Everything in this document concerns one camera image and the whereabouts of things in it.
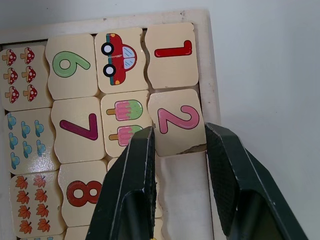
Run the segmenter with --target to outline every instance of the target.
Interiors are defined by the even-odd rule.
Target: wooden puzzle board
[[[209,13],[205,10],[183,10],[51,24],[28,29],[10,29],[0,32],[0,44],[2,44],[2,49],[23,47],[23,42],[28,41],[43,40],[41,44],[46,45],[46,39],[55,36],[81,33],[96,34],[110,29],[146,28],[153,24],[183,22],[191,22],[194,25],[199,73],[199,84],[196,88],[198,88],[201,98],[203,119],[205,122],[220,124],[218,94],[215,91],[217,89],[217,81],[210,34],[210,19]],[[28,43],[28,46],[33,44],[39,45],[39,42]],[[0,150],[0,157],[4,159],[3,142],[0,144]],[[162,234],[165,239],[191,239],[189,236],[197,236],[197,239],[203,240],[213,239],[213,230],[215,239],[225,239],[221,231],[215,201],[211,201],[210,204],[212,192],[210,195],[206,162],[206,157],[203,153],[176,155],[157,160],[157,174],[162,186],[159,198],[160,205],[164,209]],[[186,170],[192,170],[189,174],[192,175],[194,182],[197,184],[191,184],[192,182],[190,181],[190,184],[188,184],[188,176],[184,174],[184,171],[181,171],[183,167]],[[6,163],[0,161],[0,174],[4,176],[0,184],[0,205],[2,210],[0,234],[1,239],[13,240],[16,237],[12,231],[12,214],[8,193],[11,176],[7,169]],[[177,173],[174,176],[170,175],[171,171],[169,170],[172,169]],[[170,184],[166,184],[171,178],[176,181],[170,181]]]

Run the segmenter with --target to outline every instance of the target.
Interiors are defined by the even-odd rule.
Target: ice cream popsicle
[[[106,111],[107,115],[115,115],[118,121],[138,119],[143,112],[142,104],[137,100],[116,101],[114,108]]]
[[[142,127],[138,125],[120,126],[117,129],[117,134],[109,135],[109,139],[118,140],[119,145],[125,147],[129,144],[132,136],[140,130],[142,130]]]

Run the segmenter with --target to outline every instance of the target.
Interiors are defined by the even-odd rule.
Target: white surface
[[[317,240],[318,0],[3,0],[0,29],[187,8],[211,13],[222,125],[270,170]]]

